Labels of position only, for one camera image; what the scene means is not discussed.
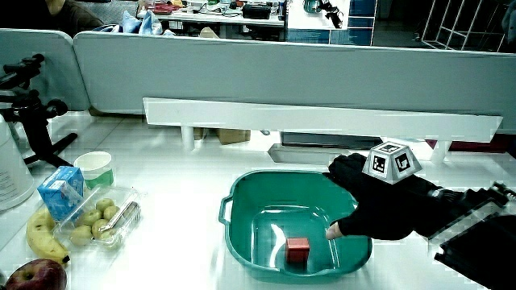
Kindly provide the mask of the person's right hand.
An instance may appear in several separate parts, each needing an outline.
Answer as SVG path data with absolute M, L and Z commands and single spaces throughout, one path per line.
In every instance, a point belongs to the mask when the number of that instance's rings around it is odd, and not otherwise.
M 339 155 L 324 173 L 357 201 L 352 213 L 330 224 L 326 239 L 363 235 L 380 240 L 400 240 L 414 231 L 421 235 L 433 233 L 429 214 L 439 203 L 431 193 L 438 186 L 418 176 L 388 184 L 363 173 L 365 162 L 366 157 L 359 153 Z

